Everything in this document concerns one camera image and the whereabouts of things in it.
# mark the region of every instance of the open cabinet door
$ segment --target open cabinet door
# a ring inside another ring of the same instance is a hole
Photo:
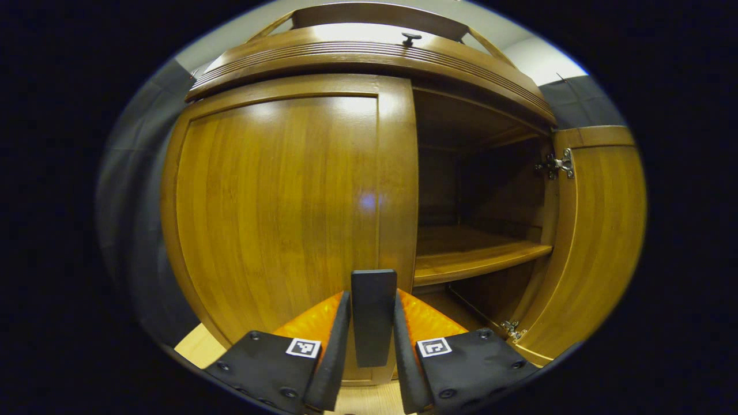
[[[570,154],[573,177],[558,172],[559,219],[553,252],[535,299],[508,342],[544,366],[585,340],[630,282],[646,221],[643,168],[622,126],[555,133],[556,158]]]
[[[418,206],[410,81],[375,75],[268,80],[187,107],[162,179],[167,252],[193,310],[228,349],[331,295],[351,271],[413,284]],[[359,368],[353,326],[344,380]]]

